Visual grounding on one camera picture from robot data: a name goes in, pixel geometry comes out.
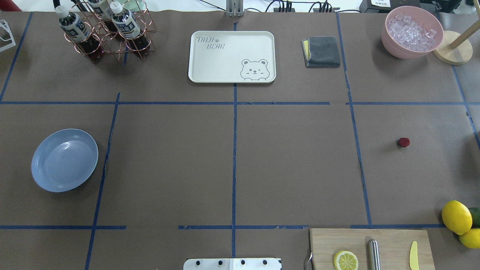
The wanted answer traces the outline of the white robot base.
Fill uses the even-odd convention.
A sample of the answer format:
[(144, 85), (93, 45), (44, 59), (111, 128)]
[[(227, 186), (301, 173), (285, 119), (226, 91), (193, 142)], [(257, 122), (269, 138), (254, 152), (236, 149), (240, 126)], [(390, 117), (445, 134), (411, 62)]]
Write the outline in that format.
[(281, 270), (280, 258), (191, 258), (184, 270)]

